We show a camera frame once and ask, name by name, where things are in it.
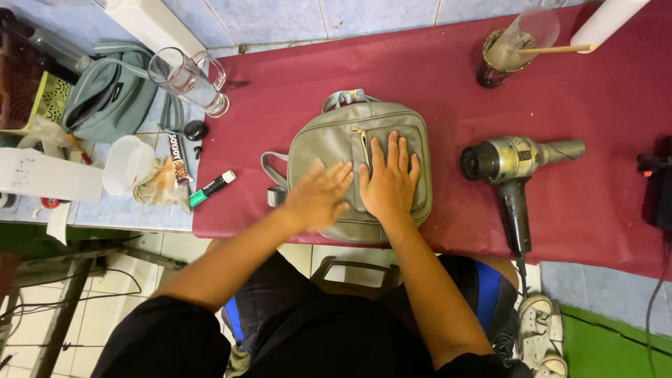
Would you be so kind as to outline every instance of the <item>person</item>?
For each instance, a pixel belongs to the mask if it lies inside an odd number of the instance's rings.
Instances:
[[[327,295],[276,251],[349,209],[341,199],[353,182],[352,163],[323,169],[316,161],[281,207],[232,239],[214,240],[126,316],[92,376],[221,377],[231,348],[214,316],[222,307],[237,348],[250,354],[244,377],[509,376],[487,333],[494,313],[511,313],[515,271],[438,258],[410,214],[418,157],[411,156],[409,171],[407,141],[396,131],[387,160],[376,139],[371,152],[373,174],[360,166],[360,195],[396,254],[400,287],[375,301]]]

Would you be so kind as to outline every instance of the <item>hair dryer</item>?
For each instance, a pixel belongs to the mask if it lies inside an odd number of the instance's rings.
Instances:
[[[467,147],[460,156],[462,175],[497,187],[509,247],[525,286],[525,253],[532,250],[525,184],[542,165],[576,160],[586,147],[582,141],[535,143],[527,137],[503,137]]]

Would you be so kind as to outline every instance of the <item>chair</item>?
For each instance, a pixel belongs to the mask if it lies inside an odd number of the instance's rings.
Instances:
[[[329,270],[334,265],[379,270],[384,272],[385,275],[380,287],[369,287],[349,282],[326,280],[325,277],[327,276],[327,273],[329,273]],[[397,265],[390,265],[389,268],[385,268],[383,266],[367,264],[365,262],[336,261],[336,256],[327,256],[322,259],[320,267],[317,268],[317,271],[311,276],[310,280],[327,294],[347,294],[369,299],[377,299],[398,286],[399,276],[400,272]]]

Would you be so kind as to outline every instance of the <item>blue stripe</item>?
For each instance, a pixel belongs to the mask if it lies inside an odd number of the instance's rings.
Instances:
[[[501,274],[482,262],[476,262],[478,269],[478,307],[476,317],[480,326],[487,331],[493,324],[495,305],[499,296]]]
[[[238,315],[238,306],[236,305],[236,297],[231,298],[229,302],[224,305],[226,313],[228,314],[228,319],[231,320],[231,326],[233,327],[233,335],[236,336],[238,340],[243,339],[243,329],[241,328],[241,319]]]

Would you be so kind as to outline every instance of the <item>backpack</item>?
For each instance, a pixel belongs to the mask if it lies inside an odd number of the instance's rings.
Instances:
[[[341,102],[350,104],[341,107]],[[354,170],[361,163],[371,171],[369,141],[377,138],[387,156],[388,135],[397,130],[408,140],[409,155],[418,154],[420,176],[418,179],[411,215],[420,226],[431,210],[431,167],[427,127],[420,114],[401,104],[381,102],[364,94],[363,89],[340,91],[327,98],[322,114],[313,118],[294,137],[287,155],[268,151],[261,156],[261,166],[280,187],[269,188],[269,205],[278,206],[302,178],[316,158],[327,166],[340,161],[352,161]],[[287,161],[287,178],[279,174],[267,161],[274,155]],[[330,239],[359,244],[385,244],[387,235],[380,222],[369,212],[360,197],[360,178],[354,175],[352,187],[345,193],[350,209],[343,213],[334,226],[320,232]]]
[[[152,54],[132,42],[101,42],[72,88],[61,126],[76,137],[112,143],[142,124],[157,92],[147,75]]]

